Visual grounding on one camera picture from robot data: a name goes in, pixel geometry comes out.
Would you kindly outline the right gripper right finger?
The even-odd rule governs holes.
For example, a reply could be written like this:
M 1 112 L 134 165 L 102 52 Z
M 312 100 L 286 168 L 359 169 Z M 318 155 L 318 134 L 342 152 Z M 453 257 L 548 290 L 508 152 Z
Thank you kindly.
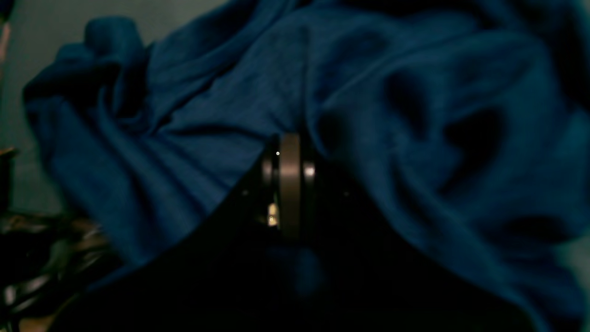
M 326 271 L 340 332 L 533 332 L 517 307 L 393 231 L 366 191 L 290 137 L 290 238 Z

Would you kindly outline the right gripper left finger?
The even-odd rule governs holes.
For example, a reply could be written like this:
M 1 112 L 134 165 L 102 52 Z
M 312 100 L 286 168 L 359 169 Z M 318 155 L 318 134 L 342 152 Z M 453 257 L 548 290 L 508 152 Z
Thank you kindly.
M 255 329 L 276 284 L 266 250 L 289 236 L 282 216 L 284 143 L 255 164 L 193 233 L 148 265 L 72 302 L 53 332 Z

